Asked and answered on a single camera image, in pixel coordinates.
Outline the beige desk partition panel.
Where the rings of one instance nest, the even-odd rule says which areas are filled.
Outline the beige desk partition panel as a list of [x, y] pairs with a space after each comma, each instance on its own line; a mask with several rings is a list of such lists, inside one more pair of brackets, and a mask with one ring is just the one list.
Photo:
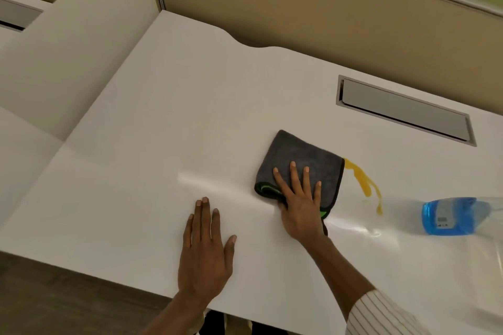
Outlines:
[[453, 0], [163, 0], [281, 46], [503, 115], [503, 16]]

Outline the person's right hand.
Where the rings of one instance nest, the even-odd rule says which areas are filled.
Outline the person's right hand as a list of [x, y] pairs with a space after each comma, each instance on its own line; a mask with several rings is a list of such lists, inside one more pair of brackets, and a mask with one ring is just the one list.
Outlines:
[[302, 178], [299, 178], [303, 187], [303, 197], [293, 193], [292, 186], [282, 178], [277, 167], [273, 168], [273, 177], [288, 205], [288, 217], [281, 218], [286, 232], [306, 250], [313, 248], [325, 234], [320, 207], [316, 207], [313, 202], [314, 190], [311, 189], [309, 167], [303, 168]]

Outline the person's left hand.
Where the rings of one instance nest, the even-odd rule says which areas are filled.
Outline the person's left hand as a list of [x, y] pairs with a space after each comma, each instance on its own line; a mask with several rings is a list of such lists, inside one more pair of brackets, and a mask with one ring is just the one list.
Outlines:
[[180, 291], [191, 290], [212, 301], [224, 289], [233, 270], [225, 269], [224, 246], [221, 235], [221, 217], [218, 209], [211, 208], [211, 242], [201, 242], [202, 199], [195, 203], [192, 224], [192, 245], [183, 249], [179, 261], [178, 286]]

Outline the person's left forearm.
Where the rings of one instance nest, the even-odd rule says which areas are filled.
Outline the person's left forearm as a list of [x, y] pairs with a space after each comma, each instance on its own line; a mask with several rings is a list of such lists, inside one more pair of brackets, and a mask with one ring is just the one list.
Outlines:
[[203, 326], [209, 302], [191, 290], [179, 291], [138, 335], [195, 335]]

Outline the yellow liquid spill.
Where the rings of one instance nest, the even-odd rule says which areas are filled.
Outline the yellow liquid spill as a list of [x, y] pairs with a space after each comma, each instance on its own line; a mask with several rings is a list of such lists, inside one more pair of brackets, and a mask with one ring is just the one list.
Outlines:
[[382, 216], [382, 193], [377, 184], [364, 172], [364, 170], [360, 166], [356, 165], [354, 162], [350, 161], [347, 158], [344, 158], [343, 160], [345, 162], [344, 169], [353, 172], [353, 176], [358, 182], [363, 195], [366, 198], [370, 198], [373, 195], [377, 197], [378, 202], [376, 206], [376, 214], [378, 216]]

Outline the clear spray bottle blue liquid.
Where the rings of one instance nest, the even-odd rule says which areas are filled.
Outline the clear spray bottle blue liquid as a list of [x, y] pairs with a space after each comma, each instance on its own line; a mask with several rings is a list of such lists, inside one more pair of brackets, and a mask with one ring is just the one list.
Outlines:
[[421, 219], [430, 236], [478, 235], [503, 242], [503, 197], [454, 197], [426, 202]]

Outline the person's right forearm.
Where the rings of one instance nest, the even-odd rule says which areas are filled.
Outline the person's right forearm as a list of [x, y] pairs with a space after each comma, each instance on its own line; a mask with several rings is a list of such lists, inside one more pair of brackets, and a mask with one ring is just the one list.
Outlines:
[[304, 246], [346, 320], [345, 335], [431, 335], [410, 312], [379, 291], [321, 235]]

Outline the grey microfiber cloth green edge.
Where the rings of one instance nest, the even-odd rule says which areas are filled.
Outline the grey microfiber cloth green edge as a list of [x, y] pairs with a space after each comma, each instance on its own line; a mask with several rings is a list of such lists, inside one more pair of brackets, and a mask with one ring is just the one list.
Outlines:
[[303, 169], [309, 167], [312, 189], [315, 183], [321, 182], [319, 210], [324, 234], [327, 236], [328, 230], [324, 221], [336, 203], [345, 161], [342, 157], [307, 143], [285, 130], [279, 130], [257, 172], [255, 192], [263, 198], [285, 204], [286, 198], [274, 180], [273, 168], [277, 167], [281, 177], [289, 182], [292, 161], [296, 163], [300, 179]]

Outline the white desk side panel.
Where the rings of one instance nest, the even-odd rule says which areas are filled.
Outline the white desk side panel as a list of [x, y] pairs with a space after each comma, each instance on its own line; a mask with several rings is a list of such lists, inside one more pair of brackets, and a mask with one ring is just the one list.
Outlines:
[[65, 141], [159, 13], [157, 0], [56, 0], [0, 52], [0, 106]]

